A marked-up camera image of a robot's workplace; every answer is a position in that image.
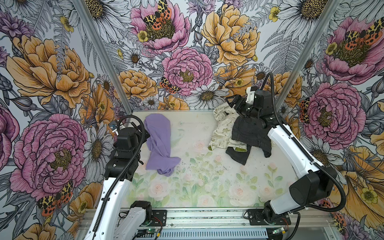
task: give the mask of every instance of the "flower bud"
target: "flower bud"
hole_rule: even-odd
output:
[[[23,111],[34,111],[37,109],[36,104],[32,102],[32,99],[28,97],[18,97],[10,99],[18,108]]]

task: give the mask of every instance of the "rose pattern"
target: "rose pattern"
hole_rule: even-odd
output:
[[[11,189],[38,200],[60,192],[69,181],[77,187],[85,175],[81,165],[87,139],[80,123],[64,114],[26,127],[14,147]]]
[[[207,85],[212,80],[211,61],[207,55],[193,48],[179,48],[162,61],[164,77],[180,88],[179,94],[188,96],[191,90]]]
[[[304,124],[308,137],[313,135],[329,142],[331,149],[351,144],[364,128],[366,115],[356,88],[347,83],[322,83],[310,97],[310,122]]]

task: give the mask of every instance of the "floral tabletop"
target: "floral tabletop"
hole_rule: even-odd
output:
[[[151,113],[135,112],[143,121]],[[213,112],[161,112],[171,122],[171,157],[180,157],[170,177],[145,170],[150,151],[141,148],[141,160],[122,207],[135,200],[152,207],[257,207],[281,195],[296,180],[288,159],[277,146],[272,156],[252,147],[245,166],[232,160],[225,149],[207,149],[217,122]]]

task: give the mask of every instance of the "mounting plate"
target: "mounting plate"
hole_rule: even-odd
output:
[[[247,213],[248,213],[249,224],[251,226],[256,226],[256,225],[286,225],[285,221],[282,218],[284,218],[287,221],[288,225],[291,225],[291,219],[289,218],[288,214],[286,214],[285,216],[282,216],[282,217],[271,219],[271,223],[268,223],[264,220],[263,209],[248,209]]]

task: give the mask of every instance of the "black cable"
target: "black cable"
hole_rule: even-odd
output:
[[[273,74],[272,74],[272,72],[269,72],[267,74],[267,77],[265,78],[264,82],[266,82],[268,77],[271,78],[271,94],[272,94],[273,113],[275,115],[275,118],[276,118],[277,122],[281,126],[281,128],[288,134],[288,136],[290,136],[292,133],[290,131],[288,131],[288,129],[282,124],[282,122],[280,121],[280,118],[277,115],[276,102],[275,102],[275,85],[274,85],[274,82],[273,82]],[[311,207],[311,208],[318,209],[318,210],[321,210],[321,211],[324,211],[324,212],[338,212],[341,209],[343,209],[345,207],[345,204],[347,203],[347,200],[346,200],[345,192],[344,192],[344,189],[343,189],[342,185],[331,174],[329,174],[324,169],[323,166],[320,166],[317,162],[314,162],[314,159],[312,158],[312,156],[307,152],[307,150],[299,143],[299,141],[295,137],[291,137],[291,139],[299,147],[299,149],[304,153],[304,155],[311,162],[313,162],[313,165],[315,165],[320,171],[322,171],[325,175],[327,175],[327,177],[329,177],[329,179],[332,180],[332,182],[336,185],[336,187],[338,188],[338,190],[340,192],[340,197],[341,197],[340,203],[336,207],[326,208],[326,207],[319,207],[319,206],[316,206],[316,205],[313,205],[313,204],[308,204],[308,205],[306,205],[306,207]]]
[[[120,181],[120,179],[122,178],[122,176],[126,173],[126,171],[128,170],[129,166],[132,164],[132,162],[135,160],[137,154],[139,153],[140,151],[140,148],[141,148],[141,145],[143,144],[144,142],[144,139],[145,139],[145,128],[144,128],[144,124],[143,122],[141,121],[140,118],[134,116],[134,115],[126,115],[124,116],[123,118],[121,118],[118,122],[118,131],[120,130],[120,124],[121,124],[121,121],[123,119],[126,119],[126,118],[134,118],[136,119],[139,123],[140,123],[140,127],[141,127],[141,136],[140,136],[140,141],[139,141],[139,144],[137,145],[137,147],[135,148],[135,151],[133,152],[132,154],[132,157],[131,159],[127,162],[127,164],[124,166],[124,168],[122,169],[122,171],[119,173],[119,175],[116,177],[116,179],[113,181],[111,187],[108,189],[107,193],[105,194],[104,198],[103,198],[103,203],[101,204],[101,207],[100,207],[100,212],[99,212],[99,215],[97,216],[97,219],[96,219],[96,222],[95,222],[95,225],[93,227],[93,232],[94,233],[94,236],[96,236],[96,232],[97,232],[97,229],[99,228],[99,225],[100,225],[100,222],[101,222],[101,218],[103,216],[103,213],[104,213],[104,209],[105,209],[105,206],[107,205],[107,202],[108,202],[108,199],[109,199],[109,196],[110,194],[112,193],[113,189],[115,188],[116,184]]]
[[[293,238],[293,236],[295,235],[295,233],[297,232],[297,228],[299,227],[301,215],[299,212],[293,212],[293,214],[297,215],[296,225],[295,225],[295,228],[293,229],[293,232],[291,233],[291,235],[285,240],[291,240]]]

